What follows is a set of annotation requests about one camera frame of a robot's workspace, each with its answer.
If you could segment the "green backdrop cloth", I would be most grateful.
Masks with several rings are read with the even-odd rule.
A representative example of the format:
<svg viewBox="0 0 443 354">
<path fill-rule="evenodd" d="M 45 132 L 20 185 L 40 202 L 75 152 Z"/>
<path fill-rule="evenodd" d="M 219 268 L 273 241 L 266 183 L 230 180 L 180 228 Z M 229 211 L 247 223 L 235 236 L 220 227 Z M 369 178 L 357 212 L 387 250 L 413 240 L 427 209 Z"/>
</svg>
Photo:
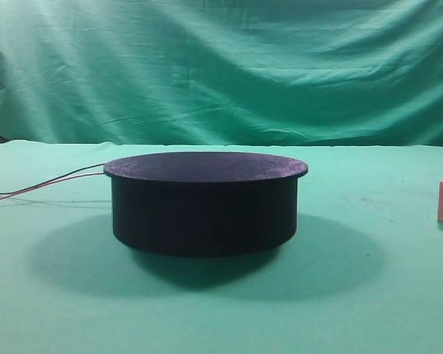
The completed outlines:
<svg viewBox="0 0 443 354">
<path fill-rule="evenodd" d="M 0 1 L 0 136 L 443 146 L 443 1 Z"/>
</svg>

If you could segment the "black round turntable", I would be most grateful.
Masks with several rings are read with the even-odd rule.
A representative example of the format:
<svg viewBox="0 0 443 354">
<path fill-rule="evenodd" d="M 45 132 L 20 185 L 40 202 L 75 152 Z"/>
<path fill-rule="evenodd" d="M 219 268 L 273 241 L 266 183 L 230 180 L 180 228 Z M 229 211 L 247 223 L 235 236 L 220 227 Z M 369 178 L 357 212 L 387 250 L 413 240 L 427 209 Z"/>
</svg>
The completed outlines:
<svg viewBox="0 0 443 354">
<path fill-rule="evenodd" d="M 265 153 L 185 151 L 115 159 L 114 236 L 138 251 L 229 257 L 278 248 L 296 233 L 306 162 Z"/>
</svg>

